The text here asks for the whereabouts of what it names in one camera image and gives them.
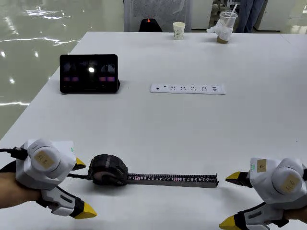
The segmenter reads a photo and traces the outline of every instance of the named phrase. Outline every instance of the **human hand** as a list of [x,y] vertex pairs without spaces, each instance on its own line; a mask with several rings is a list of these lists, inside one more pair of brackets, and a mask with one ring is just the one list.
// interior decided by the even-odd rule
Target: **human hand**
[[285,210],[283,216],[286,219],[297,219],[307,224],[307,206],[301,209]]
[[14,172],[0,173],[0,208],[20,205],[27,201],[38,200],[39,190],[29,189],[19,184]]

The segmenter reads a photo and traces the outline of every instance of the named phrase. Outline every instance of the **tape measure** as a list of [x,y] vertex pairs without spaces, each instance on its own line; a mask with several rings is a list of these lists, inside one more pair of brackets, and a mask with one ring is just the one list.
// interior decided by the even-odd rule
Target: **tape measure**
[[127,166],[120,158],[106,154],[95,156],[92,159],[86,179],[92,180],[93,183],[99,185],[115,186],[123,186],[126,184],[151,184],[182,187],[216,188],[218,185],[217,175],[128,173]]

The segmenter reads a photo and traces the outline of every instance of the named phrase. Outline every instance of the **label sticker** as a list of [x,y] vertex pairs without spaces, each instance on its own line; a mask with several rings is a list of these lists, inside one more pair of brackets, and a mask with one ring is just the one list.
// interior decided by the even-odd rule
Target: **label sticker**
[[267,159],[257,161],[257,172],[264,173],[267,171]]
[[297,184],[299,183],[300,179],[297,178],[295,175],[290,174],[287,179],[285,179],[283,185],[282,185],[282,190],[285,193],[290,193],[295,189]]
[[54,164],[54,161],[44,151],[40,151],[36,154],[34,159],[45,169],[50,168]]

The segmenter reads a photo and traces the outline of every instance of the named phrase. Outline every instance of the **power outlet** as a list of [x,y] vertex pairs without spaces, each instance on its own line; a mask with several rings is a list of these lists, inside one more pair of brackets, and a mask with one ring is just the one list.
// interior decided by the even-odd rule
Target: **power outlet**
[[152,84],[150,92],[193,93],[193,94],[226,94],[224,85],[180,85]]

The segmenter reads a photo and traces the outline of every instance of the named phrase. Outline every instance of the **paper cup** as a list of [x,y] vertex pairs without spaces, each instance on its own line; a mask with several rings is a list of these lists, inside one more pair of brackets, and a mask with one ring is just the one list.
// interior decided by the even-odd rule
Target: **paper cup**
[[183,40],[183,34],[184,34],[184,27],[185,26],[186,26],[185,23],[181,23],[181,22],[173,23],[174,39],[175,40]]

